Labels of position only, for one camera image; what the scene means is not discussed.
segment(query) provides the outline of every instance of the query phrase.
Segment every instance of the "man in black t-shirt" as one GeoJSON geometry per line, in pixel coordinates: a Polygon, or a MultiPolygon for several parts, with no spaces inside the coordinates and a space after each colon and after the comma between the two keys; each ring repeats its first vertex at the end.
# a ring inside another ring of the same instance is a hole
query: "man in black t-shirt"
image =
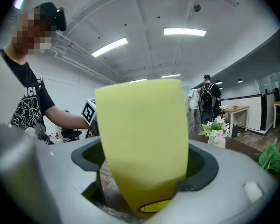
{"type": "Polygon", "coordinates": [[[53,3],[25,11],[17,18],[16,32],[11,42],[0,49],[3,59],[25,87],[25,94],[11,120],[13,126],[25,130],[46,144],[53,144],[46,134],[43,116],[60,127],[88,129],[82,116],[59,110],[46,90],[42,76],[35,74],[27,63],[27,56],[50,48],[56,31],[66,28],[62,8],[53,3]]]}
{"type": "MultiPolygon", "coordinates": [[[[205,84],[206,87],[209,87],[209,85],[211,84],[211,78],[210,75],[204,75],[203,77],[203,82],[205,84]]],[[[213,84],[212,88],[210,89],[213,96],[216,97],[216,103],[215,106],[213,107],[213,112],[214,112],[214,119],[220,115],[220,107],[219,107],[219,103],[218,103],[218,98],[221,98],[221,91],[219,90],[219,87],[216,84],[213,84]]],[[[202,92],[202,87],[200,89],[197,90],[200,95],[202,92]]]]}

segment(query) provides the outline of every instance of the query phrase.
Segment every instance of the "neck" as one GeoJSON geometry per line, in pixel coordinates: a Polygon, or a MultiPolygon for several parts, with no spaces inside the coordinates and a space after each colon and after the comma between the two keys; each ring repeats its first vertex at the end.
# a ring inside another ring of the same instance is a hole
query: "neck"
{"type": "Polygon", "coordinates": [[[27,55],[17,52],[12,42],[4,48],[4,52],[11,60],[17,62],[19,65],[26,63],[27,55]]]}

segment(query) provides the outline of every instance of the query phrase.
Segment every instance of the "person in white shirt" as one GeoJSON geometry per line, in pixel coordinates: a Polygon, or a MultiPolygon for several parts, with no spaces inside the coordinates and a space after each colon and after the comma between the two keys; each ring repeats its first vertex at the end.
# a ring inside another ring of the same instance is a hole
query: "person in white shirt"
{"type": "Polygon", "coordinates": [[[200,121],[199,121],[199,94],[196,89],[190,90],[188,97],[187,97],[187,105],[188,105],[188,132],[193,131],[193,126],[194,131],[198,132],[199,127],[200,127],[200,121]]]}

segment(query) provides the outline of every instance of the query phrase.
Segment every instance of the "t-shirt print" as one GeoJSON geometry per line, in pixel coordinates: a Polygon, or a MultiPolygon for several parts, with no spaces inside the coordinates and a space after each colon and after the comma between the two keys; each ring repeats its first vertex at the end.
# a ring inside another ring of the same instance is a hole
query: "t-shirt print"
{"type": "Polygon", "coordinates": [[[46,134],[46,127],[42,125],[42,113],[35,89],[39,87],[26,87],[25,95],[14,112],[11,124],[49,144],[50,139],[46,134]]]}

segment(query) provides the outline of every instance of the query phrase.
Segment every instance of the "flower vase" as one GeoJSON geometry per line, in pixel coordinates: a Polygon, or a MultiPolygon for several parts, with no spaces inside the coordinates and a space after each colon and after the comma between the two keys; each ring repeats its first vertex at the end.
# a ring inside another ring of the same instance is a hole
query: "flower vase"
{"type": "Polygon", "coordinates": [[[225,148],[225,141],[224,142],[214,142],[212,141],[211,138],[209,138],[209,141],[207,142],[208,144],[211,144],[211,145],[214,145],[214,146],[217,146],[217,147],[222,147],[222,148],[225,148]]]}

